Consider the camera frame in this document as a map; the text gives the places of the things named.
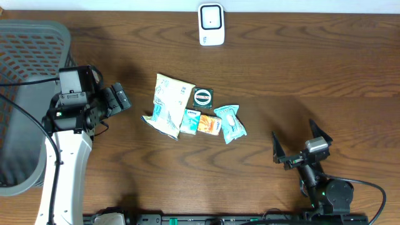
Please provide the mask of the orange tissue pack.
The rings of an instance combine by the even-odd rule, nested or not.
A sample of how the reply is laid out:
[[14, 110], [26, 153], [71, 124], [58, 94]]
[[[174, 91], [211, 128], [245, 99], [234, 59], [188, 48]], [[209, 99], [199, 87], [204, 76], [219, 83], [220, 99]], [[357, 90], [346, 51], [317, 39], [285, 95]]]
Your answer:
[[202, 114], [200, 115], [197, 130], [202, 133], [218, 136], [221, 130], [221, 124], [221, 118]]

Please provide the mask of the grey plastic mesh basket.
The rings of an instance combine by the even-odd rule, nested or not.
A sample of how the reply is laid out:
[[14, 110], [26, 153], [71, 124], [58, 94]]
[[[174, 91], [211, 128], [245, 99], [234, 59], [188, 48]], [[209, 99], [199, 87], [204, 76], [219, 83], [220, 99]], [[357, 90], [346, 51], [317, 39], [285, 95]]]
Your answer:
[[46, 167], [40, 121], [60, 91], [58, 71], [75, 66], [68, 29], [54, 21], [1, 21], [1, 195], [41, 186]]

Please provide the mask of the teal tissue pack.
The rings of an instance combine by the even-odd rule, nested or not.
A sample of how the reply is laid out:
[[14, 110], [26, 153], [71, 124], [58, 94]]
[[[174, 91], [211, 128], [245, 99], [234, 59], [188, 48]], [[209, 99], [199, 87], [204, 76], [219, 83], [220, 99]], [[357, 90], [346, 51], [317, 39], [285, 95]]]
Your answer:
[[200, 111], [185, 109], [180, 131], [186, 134], [196, 135], [200, 117]]

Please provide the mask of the dark green round-logo packet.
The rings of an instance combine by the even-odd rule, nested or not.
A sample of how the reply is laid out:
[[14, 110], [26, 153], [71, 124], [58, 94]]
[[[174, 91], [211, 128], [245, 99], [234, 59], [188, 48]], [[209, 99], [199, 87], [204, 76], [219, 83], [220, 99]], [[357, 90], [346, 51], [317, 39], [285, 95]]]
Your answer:
[[194, 108], [211, 109], [213, 106], [213, 90], [204, 88], [194, 88]]

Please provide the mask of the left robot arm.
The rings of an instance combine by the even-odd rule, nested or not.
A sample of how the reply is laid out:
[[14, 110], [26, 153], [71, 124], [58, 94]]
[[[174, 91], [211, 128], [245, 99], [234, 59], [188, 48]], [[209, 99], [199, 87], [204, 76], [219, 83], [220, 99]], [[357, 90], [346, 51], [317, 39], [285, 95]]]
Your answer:
[[55, 132], [45, 145], [47, 163], [36, 225], [129, 223], [126, 212], [112, 209], [84, 219], [84, 177], [93, 146], [86, 131]]

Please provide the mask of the white barcode scanner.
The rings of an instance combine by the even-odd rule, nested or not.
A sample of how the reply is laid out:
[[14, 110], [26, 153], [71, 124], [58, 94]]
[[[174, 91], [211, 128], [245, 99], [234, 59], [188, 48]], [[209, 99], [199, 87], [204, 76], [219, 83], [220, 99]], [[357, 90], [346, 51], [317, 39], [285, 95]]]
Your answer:
[[198, 7], [199, 43], [219, 46], [225, 40], [224, 8], [219, 3], [204, 3]]

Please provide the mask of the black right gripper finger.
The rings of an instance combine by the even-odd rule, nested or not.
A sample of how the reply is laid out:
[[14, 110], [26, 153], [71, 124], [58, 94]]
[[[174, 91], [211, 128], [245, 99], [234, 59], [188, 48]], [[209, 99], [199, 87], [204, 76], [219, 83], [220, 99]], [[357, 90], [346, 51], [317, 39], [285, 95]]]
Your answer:
[[275, 132], [272, 132], [272, 146], [273, 146], [273, 161], [276, 164], [280, 164], [282, 159], [285, 158], [285, 152], [284, 152]]
[[314, 120], [309, 119], [309, 125], [311, 128], [312, 136], [313, 138], [320, 138], [322, 137], [328, 144], [331, 144], [333, 142], [333, 139], [331, 136], [329, 136], [327, 133], [325, 133], [317, 124]]

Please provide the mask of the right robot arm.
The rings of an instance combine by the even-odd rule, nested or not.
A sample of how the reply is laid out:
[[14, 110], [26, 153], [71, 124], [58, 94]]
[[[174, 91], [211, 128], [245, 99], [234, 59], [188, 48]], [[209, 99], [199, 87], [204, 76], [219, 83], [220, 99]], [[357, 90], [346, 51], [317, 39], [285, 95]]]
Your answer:
[[354, 188], [348, 181], [328, 178], [321, 161], [330, 156], [329, 147], [333, 139], [312, 119], [309, 121], [313, 138], [306, 141], [299, 154], [287, 156], [276, 136], [272, 133], [273, 161], [284, 164], [285, 170], [297, 169], [301, 191], [309, 198], [312, 209], [304, 213], [310, 220], [316, 216], [340, 216], [350, 213]]

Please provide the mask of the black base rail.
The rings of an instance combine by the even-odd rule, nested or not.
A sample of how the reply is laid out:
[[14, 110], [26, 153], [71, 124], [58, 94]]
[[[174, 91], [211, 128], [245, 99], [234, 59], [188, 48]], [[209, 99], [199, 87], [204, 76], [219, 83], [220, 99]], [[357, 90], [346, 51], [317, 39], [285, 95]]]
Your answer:
[[275, 221], [282, 221], [284, 224], [289, 222], [300, 221], [298, 216], [290, 216], [288, 214], [266, 214], [263, 216], [162, 216], [158, 214], [140, 214], [130, 216], [128, 214], [117, 213], [115, 215], [96, 214], [92, 216], [84, 216], [84, 225], [95, 224], [132, 224], [132, 225], [240, 225], [254, 221], [267, 221], [274, 224]]

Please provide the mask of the white snack bag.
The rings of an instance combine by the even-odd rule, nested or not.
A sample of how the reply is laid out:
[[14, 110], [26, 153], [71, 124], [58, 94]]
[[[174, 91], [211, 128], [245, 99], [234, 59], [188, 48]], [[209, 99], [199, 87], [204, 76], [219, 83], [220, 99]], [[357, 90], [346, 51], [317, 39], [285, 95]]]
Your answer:
[[180, 126], [195, 84], [157, 74], [151, 116], [141, 119], [155, 130], [178, 140]]

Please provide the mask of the mint wet wipes pack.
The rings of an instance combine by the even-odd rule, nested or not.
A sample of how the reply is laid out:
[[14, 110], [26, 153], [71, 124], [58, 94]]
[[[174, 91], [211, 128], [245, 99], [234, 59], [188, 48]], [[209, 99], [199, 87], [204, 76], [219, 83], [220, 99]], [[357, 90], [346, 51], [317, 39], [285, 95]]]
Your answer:
[[247, 135], [245, 127], [236, 116], [238, 109], [239, 105], [227, 105], [214, 110], [216, 116], [221, 118], [221, 128], [226, 144]]

